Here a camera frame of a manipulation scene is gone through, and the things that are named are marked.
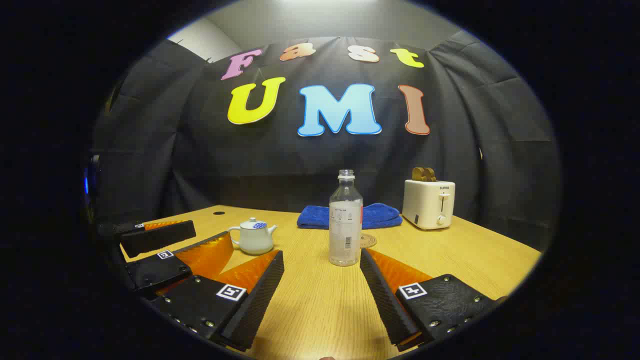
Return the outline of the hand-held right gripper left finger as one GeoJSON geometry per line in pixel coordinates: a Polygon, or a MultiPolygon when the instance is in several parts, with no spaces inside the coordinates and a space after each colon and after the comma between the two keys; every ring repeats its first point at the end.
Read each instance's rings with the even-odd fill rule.
{"type": "Polygon", "coordinates": [[[150,306],[192,335],[244,352],[252,348],[284,272],[283,251],[272,250],[215,279],[192,275],[150,306]]]}

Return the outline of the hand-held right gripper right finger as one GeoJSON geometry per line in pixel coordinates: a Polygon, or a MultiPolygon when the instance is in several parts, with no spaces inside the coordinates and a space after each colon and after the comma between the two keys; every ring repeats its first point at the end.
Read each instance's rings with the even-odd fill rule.
{"type": "Polygon", "coordinates": [[[501,303],[457,276],[430,276],[370,248],[361,249],[359,268],[400,351],[452,337],[501,303]]]}

